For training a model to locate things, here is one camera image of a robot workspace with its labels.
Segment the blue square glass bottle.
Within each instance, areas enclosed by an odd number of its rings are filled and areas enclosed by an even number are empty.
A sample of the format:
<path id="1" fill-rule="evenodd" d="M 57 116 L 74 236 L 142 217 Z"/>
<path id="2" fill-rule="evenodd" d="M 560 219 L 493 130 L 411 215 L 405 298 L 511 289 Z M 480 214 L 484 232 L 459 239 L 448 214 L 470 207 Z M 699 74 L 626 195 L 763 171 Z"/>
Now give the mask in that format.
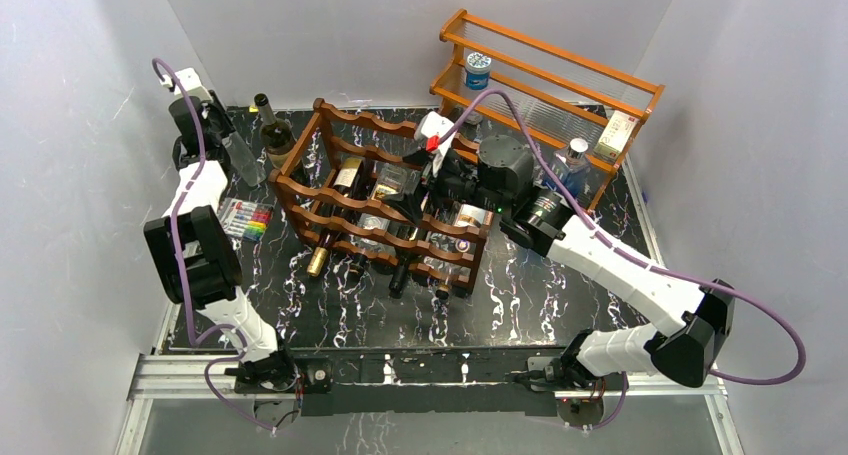
<path id="1" fill-rule="evenodd" d="M 580 137 L 573 138 L 569 144 L 556 150 L 551 158 L 549 167 L 554 177 L 544 174 L 542 184 L 547 188 L 557 191 L 555 179 L 578 199 L 583 193 L 586 179 L 591 168 L 587 157 L 588 142 Z"/>

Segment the clear glass bottle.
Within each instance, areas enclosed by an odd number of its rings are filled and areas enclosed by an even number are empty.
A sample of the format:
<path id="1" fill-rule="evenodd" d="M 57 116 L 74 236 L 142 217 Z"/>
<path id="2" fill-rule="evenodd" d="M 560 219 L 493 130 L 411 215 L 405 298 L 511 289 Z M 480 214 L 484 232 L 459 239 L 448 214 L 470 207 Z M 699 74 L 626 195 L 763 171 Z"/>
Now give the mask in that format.
<path id="1" fill-rule="evenodd" d="M 266 172 L 262 164 L 253 155 L 243 137 L 232 131 L 222 139 L 232 167 L 240 178 L 251 188 L 259 187 L 266 180 Z"/>

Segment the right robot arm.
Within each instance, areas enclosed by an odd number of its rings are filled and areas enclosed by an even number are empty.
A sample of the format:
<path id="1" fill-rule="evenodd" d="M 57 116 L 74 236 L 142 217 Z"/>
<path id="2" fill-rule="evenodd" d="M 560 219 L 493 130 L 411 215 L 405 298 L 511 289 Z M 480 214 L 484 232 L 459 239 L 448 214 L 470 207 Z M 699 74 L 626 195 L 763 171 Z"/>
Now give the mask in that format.
<path id="1" fill-rule="evenodd" d="M 482 140 L 477 163 L 442 145 L 406 155 L 424 162 L 399 193 L 384 203 L 414 224 L 423 202 L 457 202 L 500 215 L 514 243 L 599 283 L 639 311 L 647 324 L 611 332 L 584 330 L 543 369 L 518 380 L 540 387 L 590 388 L 621 372 L 660 373 L 690 388 L 703 385 L 729 335 L 732 297 L 697 283 L 659 274 L 658 266 L 596 225 L 564 196 L 538 185 L 527 145 L 504 135 Z"/>

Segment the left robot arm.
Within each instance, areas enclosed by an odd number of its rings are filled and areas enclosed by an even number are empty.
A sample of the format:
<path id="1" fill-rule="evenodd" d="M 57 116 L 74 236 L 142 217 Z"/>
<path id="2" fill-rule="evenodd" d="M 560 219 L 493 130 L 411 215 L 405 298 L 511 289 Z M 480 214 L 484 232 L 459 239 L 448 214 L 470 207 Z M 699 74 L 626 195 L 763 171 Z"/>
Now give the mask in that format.
<path id="1" fill-rule="evenodd" d="M 179 96 L 169 112 L 180 135 L 173 151 L 179 185 L 143 235 L 167 298 L 182 306 L 186 323 L 206 318 L 211 326 L 194 340 L 224 336 L 239 359 L 231 376 L 273 391 L 288 391 L 299 378 L 297 362 L 277 330 L 253 307 L 242 288 L 243 270 L 218 218 L 230 183 L 230 157 L 224 146 L 232 134 L 217 100 Z"/>

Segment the dark wine bottle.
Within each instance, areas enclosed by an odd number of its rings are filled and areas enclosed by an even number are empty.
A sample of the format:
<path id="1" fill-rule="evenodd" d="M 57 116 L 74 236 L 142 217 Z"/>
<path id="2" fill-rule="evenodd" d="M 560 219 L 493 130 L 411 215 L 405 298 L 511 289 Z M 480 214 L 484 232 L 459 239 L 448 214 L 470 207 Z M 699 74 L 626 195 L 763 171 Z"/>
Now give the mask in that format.
<path id="1" fill-rule="evenodd" d="M 423 232 L 418 226 L 397 225 L 395 236 L 406 241 L 418 241 Z M 398 263 L 395 266 L 391 279 L 389 281 L 389 296 L 392 299 L 400 299 L 402 297 L 404 287 L 409 277 L 409 268 L 412 264 L 417 263 L 420 256 L 415 252 L 409 252 L 402 248 L 395 248 L 395 258 Z"/>

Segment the green wine bottle white label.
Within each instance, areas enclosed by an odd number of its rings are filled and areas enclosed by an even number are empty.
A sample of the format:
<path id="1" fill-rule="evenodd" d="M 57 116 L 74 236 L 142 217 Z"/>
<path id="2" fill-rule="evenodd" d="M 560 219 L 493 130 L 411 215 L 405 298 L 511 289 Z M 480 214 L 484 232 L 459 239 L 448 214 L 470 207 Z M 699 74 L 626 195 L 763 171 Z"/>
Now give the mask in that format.
<path id="1" fill-rule="evenodd" d="M 290 158 L 295 138 L 290 125 L 279 118 L 264 93 L 254 96 L 254 103 L 261 118 L 260 135 L 272 165 L 280 169 Z"/>

